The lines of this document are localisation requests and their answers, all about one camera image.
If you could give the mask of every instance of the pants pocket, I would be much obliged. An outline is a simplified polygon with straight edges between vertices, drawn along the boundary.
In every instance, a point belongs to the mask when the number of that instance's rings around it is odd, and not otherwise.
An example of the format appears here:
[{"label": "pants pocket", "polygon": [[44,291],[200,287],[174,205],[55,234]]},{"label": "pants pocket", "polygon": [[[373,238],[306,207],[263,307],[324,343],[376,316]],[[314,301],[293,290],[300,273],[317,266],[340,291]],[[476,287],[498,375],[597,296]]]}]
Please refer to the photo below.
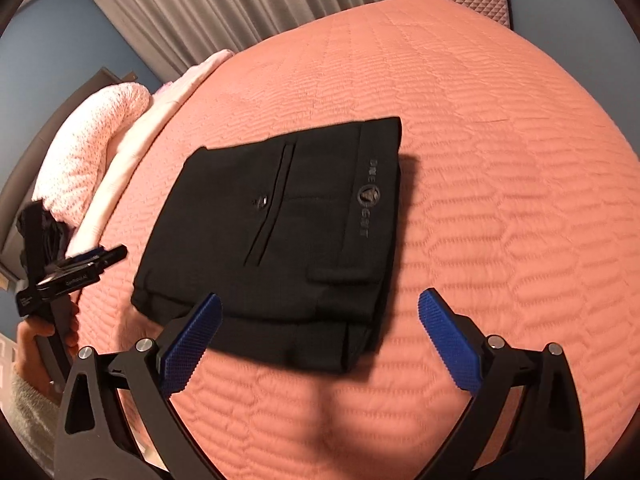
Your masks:
[{"label": "pants pocket", "polygon": [[282,206],[282,199],[287,185],[287,177],[289,176],[289,169],[293,161],[294,149],[295,144],[293,143],[284,145],[282,149],[282,156],[280,157],[278,173],[276,174],[272,191],[269,196],[260,198],[260,200],[264,202],[257,204],[258,207],[265,206],[268,210],[262,225],[255,235],[254,243],[249,249],[249,253],[244,260],[244,264],[246,266],[260,265],[260,260],[267,248],[269,238],[273,232],[273,227],[278,219],[278,214],[280,213],[280,207]]}]

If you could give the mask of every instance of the blue rubber grip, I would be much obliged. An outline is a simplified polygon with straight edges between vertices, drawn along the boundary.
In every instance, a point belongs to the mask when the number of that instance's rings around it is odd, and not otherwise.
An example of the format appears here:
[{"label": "blue rubber grip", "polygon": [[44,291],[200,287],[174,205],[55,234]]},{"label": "blue rubber grip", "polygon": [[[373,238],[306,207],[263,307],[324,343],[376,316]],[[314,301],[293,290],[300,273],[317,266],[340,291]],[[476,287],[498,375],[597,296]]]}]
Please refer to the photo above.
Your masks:
[{"label": "blue rubber grip", "polygon": [[475,395],[482,383],[480,358],[429,290],[420,295],[418,316],[456,386]]},{"label": "blue rubber grip", "polygon": [[159,363],[160,391],[166,399],[185,389],[221,323],[220,298],[209,294]]}]

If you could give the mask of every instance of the pink pillow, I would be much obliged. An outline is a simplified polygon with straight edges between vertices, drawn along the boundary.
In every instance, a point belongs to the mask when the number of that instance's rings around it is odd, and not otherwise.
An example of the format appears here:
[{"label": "pink pillow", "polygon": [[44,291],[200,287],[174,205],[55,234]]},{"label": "pink pillow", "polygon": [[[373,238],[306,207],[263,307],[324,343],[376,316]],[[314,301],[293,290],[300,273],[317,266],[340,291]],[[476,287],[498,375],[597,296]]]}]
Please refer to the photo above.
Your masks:
[{"label": "pink pillow", "polygon": [[42,200],[57,221],[77,228],[106,171],[110,139],[145,112],[149,99],[138,83],[107,86],[88,97],[53,139],[33,199]]}]

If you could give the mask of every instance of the blue wall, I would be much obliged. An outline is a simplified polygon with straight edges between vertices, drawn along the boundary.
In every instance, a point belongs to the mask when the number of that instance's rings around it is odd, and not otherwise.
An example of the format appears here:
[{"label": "blue wall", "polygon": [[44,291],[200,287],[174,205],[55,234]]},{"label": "blue wall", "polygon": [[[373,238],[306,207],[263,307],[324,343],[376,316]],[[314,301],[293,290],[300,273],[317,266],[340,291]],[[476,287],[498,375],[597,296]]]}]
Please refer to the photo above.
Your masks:
[{"label": "blue wall", "polygon": [[0,333],[15,341],[15,329],[19,322],[14,295],[0,290]]},{"label": "blue wall", "polygon": [[[33,0],[16,14],[0,38],[0,188],[50,115],[102,66],[160,87],[93,0]],[[15,310],[0,290],[0,332],[11,338]]]},{"label": "blue wall", "polygon": [[613,0],[511,0],[514,30],[600,103],[640,155],[640,42]]}]

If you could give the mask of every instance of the human hand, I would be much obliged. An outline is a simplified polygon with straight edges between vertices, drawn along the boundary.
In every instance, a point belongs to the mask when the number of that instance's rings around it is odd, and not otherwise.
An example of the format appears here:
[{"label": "human hand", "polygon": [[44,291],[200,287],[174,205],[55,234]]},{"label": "human hand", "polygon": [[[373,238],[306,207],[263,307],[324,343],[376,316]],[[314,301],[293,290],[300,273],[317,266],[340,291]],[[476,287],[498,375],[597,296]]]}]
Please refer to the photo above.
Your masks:
[{"label": "human hand", "polygon": [[[80,328],[78,312],[78,306],[74,304],[72,319],[69,323],[70,331],[65,337],[65,344],[73,358],[78,355],[78,329]],[[59,396],[51,384],[51,377],[40,356],[36,336],[49,337],[55,333],[56,329],[52,324],[37,316],[29,316],[20,322],[14,364],[16,374],[23,381],[53,402],[56,402]]]}]

